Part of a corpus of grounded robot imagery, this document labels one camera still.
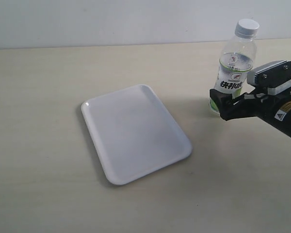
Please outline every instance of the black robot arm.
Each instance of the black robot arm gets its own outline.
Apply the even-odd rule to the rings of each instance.
[[[291,61],[276,61],[251,70],[247,82],[255,87],[233,99],[232,95],[210,90],[224,120],[259,117],[291,137]]]

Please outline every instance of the beige table surface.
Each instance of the beige table surface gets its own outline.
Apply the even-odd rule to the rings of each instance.
[[[291,233],[291,139],[209,113],[223,45],[0,50],[0,233]],[[291,60],[291,39],[257,45],[257,66]],[[117,187],[80,104],[139,83],[194,150]]]

